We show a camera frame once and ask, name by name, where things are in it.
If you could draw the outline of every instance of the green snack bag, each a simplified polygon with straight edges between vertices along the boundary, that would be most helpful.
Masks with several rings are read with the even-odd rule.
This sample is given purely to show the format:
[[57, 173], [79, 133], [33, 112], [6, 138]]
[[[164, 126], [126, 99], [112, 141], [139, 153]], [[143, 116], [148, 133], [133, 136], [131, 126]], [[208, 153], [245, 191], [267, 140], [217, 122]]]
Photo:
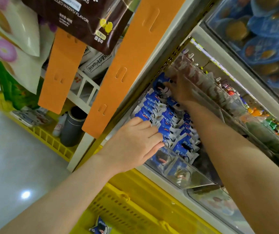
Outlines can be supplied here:
[[21, 110], [24, 106], [31, 109], [38, 108], [38, 101], [44, 80], [40, 78], [37, 93], [32, 94], [20, 85], [5, 69], [2, 62], [0, 62], [0, 85], [4, 93], [5, 100], [13, 103], [16, 110]]

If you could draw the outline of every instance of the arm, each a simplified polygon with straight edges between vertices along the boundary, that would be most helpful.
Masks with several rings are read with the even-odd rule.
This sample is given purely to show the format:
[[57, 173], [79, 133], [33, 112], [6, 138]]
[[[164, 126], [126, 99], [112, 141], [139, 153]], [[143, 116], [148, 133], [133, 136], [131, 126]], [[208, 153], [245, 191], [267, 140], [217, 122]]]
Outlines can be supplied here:
[[193, 99], [183, 76], [166, 83], [190, 114], [223, 184], [255, 233], [279, 233], [279, 168], [257, 147]]
[[68, 234], [111, 177], [142, 165], [163, 145], [156, 127], [133, 118], [98, 154], [3, 227], [0, 234]]

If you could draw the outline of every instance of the white barcode label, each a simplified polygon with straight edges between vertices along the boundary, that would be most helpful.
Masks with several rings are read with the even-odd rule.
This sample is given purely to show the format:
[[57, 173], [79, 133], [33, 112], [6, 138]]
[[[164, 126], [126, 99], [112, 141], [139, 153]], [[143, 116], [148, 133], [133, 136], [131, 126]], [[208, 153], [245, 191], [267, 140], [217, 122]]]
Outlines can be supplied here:
[[62, 0], [62, 1], [67, 5], [71, 6], [76, 11], [80, 11], [81, 3], [79, 3], [78, 1], [76, 0]]

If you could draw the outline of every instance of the person's left hand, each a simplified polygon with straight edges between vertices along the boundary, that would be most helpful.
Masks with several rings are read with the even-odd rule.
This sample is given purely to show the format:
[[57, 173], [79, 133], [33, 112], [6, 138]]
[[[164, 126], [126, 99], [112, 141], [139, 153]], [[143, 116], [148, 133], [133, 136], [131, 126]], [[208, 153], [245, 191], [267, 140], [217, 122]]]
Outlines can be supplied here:
[[97, 155], [114, 173], [126, 172], [151, 158], [164, 146], [162, 140], [156, 126], [135, 117], [122, 126]]

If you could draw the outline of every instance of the forearm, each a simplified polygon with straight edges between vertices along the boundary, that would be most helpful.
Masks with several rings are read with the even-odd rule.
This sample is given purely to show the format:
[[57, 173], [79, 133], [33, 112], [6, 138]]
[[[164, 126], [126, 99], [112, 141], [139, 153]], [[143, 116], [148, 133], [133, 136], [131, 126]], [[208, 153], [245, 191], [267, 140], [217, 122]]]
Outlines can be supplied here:
[[3, 227], [0, 234], [68, 234], [113, 175], [109, 164], [98, 155], [92, 156], [55, 190]]
[[221, 180], [256, 233], [279, 233], [279, 168], [196, 102], [186, 104]]

